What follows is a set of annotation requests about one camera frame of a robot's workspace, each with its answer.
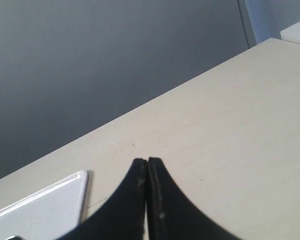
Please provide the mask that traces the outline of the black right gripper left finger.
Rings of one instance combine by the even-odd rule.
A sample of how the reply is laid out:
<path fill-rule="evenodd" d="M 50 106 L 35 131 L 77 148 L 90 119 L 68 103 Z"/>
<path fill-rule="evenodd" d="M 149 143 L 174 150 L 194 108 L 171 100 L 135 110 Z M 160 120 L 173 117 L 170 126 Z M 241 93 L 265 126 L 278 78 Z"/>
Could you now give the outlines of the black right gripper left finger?
<path fill-rule="evenodd" d="M 147 161 L 136 158 L 113 194 L 61 240 L 142 240 L 146 208 Z"/>

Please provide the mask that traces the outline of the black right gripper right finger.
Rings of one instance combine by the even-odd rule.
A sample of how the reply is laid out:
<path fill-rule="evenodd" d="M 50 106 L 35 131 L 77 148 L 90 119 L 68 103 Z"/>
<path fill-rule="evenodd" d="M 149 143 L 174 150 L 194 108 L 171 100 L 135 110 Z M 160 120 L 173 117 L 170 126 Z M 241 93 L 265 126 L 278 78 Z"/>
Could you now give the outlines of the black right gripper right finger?
<path fill-rule="evenodd" d="M 148 159 L 147 223 L 150 240 L 238 240 L 201 212 L 181 191 L 160 158 Z"/>

